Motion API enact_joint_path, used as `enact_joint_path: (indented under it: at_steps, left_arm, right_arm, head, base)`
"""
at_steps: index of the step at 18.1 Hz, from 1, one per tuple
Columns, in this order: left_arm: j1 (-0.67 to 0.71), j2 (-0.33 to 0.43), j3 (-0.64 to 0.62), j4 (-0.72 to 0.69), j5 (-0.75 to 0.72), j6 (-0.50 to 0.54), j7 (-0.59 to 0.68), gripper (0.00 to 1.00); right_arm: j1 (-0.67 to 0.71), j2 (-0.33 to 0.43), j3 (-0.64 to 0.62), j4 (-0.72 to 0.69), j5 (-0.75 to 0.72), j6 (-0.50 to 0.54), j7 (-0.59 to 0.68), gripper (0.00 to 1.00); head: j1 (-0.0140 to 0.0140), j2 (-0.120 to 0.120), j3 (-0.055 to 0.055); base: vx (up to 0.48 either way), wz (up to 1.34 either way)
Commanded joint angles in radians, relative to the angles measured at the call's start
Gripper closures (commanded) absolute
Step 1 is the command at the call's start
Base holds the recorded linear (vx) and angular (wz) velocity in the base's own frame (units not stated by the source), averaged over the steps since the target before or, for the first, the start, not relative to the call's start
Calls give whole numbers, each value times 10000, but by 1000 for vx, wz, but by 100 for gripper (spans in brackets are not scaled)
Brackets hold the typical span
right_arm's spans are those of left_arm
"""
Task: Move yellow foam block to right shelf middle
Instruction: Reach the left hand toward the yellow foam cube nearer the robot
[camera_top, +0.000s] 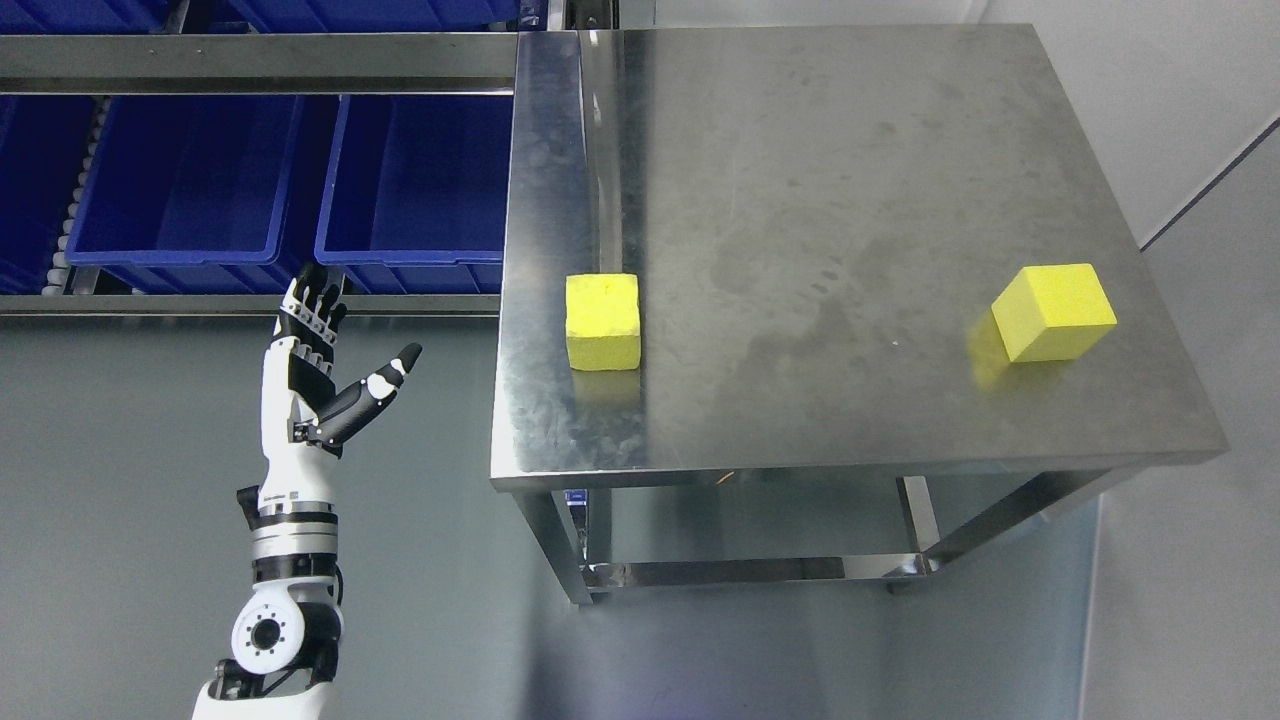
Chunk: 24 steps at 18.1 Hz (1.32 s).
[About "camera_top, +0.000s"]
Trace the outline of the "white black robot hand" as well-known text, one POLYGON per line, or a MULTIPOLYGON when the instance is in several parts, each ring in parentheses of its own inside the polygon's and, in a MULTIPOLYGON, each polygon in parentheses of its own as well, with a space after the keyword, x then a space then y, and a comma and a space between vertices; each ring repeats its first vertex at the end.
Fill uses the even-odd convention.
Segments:
POLYGON ((288 284, 262 356, 260 428, 268 474, 261 503, 326 502, 346 445, 398 396, 422 347, 338 389, 332 378, 347 306, 340 283, 307 263, 288 284))

